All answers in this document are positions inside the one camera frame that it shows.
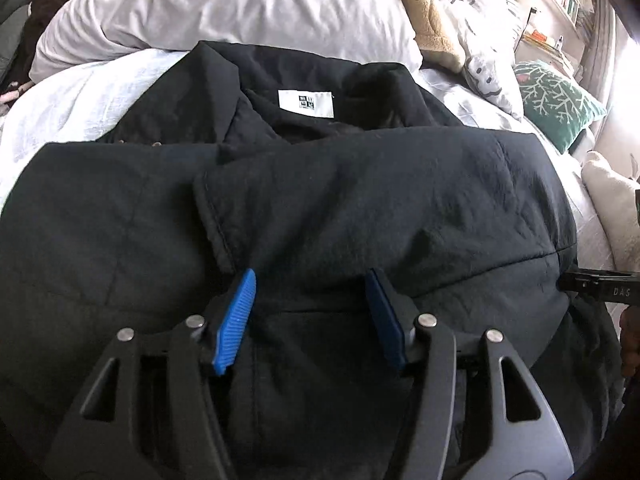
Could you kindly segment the person's right hand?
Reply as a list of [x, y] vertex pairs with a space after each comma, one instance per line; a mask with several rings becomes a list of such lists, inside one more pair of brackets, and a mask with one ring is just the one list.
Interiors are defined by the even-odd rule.
[[629, 306], [620, 316], [620, 358], [622, 374], [632, 377], [639, 367], [640, 311]]

